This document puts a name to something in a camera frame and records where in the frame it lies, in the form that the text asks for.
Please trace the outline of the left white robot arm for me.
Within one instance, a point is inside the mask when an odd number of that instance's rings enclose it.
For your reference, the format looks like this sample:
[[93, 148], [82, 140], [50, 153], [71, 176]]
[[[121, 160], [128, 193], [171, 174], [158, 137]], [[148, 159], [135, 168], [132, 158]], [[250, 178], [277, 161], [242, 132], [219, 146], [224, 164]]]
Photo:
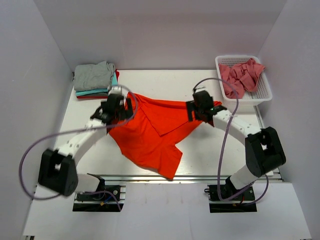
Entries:
[[90, 116], [83, 129], [60, 147], [42, 153], [38, 175], [39, 185], [68, 197], [73, 193], [89, 193], [99, 200], [106, 187], [93, 174], [79, 174], [77, 165], [91, 147], [109, 130], [121, 127], [137, 112], [138, 104], [121, 93], [112, 93]]

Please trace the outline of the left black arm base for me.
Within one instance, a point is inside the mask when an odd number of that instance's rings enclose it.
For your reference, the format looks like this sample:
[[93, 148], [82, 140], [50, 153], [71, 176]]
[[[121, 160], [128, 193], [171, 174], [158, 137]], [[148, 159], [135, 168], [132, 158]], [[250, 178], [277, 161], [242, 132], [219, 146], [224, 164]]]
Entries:
[[88, 174], [98, 180], [95, 194], [87, 194], [88, 190], [76, 193], [73, 202], [73, 212], [120, 213], [125, 202], [126, 186], [108, 183], [99, 175]]

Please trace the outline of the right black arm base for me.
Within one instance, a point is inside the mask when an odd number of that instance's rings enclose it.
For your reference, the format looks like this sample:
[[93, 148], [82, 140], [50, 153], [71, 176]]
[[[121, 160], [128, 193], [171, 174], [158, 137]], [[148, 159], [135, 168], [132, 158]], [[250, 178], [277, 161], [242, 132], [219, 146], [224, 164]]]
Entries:
[[257, 206], [254, 202], [256, 196], [252, 186], [248, 187], [242, 193], [231, 185], [230, 177], [224, 184], [220, 184], [220, 196], [218, 196], [218, 185], [210, 184], [204, 189], [208, 196], [209, 212], [211, 214], [227, 213], [255, 213]]

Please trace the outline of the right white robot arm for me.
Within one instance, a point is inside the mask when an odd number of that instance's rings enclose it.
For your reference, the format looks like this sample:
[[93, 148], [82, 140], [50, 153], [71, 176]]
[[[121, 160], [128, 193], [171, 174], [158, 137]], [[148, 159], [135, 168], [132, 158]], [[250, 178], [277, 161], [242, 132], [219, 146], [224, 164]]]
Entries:
[[206, 90], [195, 92], [186, 102], [190, 122], [199, 120], [225, 131], [244, 145], [245, 165], [225, 181], [226, 195], [236, 200], [244, 188], [263, 175], [286, 163], [286, 156], [277, 131], [273, 127], [255, 127], [235, 116], [221, 104], [214, 105]]

